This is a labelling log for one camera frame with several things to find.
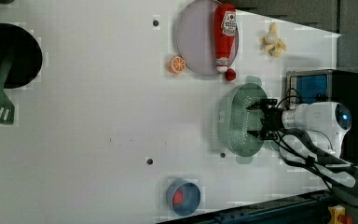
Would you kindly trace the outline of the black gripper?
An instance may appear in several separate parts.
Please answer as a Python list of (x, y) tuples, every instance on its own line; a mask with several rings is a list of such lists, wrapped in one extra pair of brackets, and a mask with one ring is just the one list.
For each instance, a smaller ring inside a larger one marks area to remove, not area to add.
[(278, 131), (283, 128), (282, 112), (283, 109), (278, 107), (276, 99), (261, 99), (252, 105), (247, 106), (248, 110), (262, 110), (264, 118), (261, 131), (248, 131), (248, 134), (260, 140), (277, 140)]

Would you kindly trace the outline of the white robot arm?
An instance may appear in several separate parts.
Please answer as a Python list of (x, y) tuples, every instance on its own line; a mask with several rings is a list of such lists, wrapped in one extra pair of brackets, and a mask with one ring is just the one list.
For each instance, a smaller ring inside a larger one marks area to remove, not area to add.
[(339, 158), (345, 135), (351, 129), (350, 110), (337, 102), (317, 102), (279, 108), (276, 99), (261, 99), (247, 107), (260, 109), (261, 131), (249, 131), (260, 139), (271, 139), (272, 133), (281, 131), (305, 132), (313, 145), (326, 146), (325, 151)]

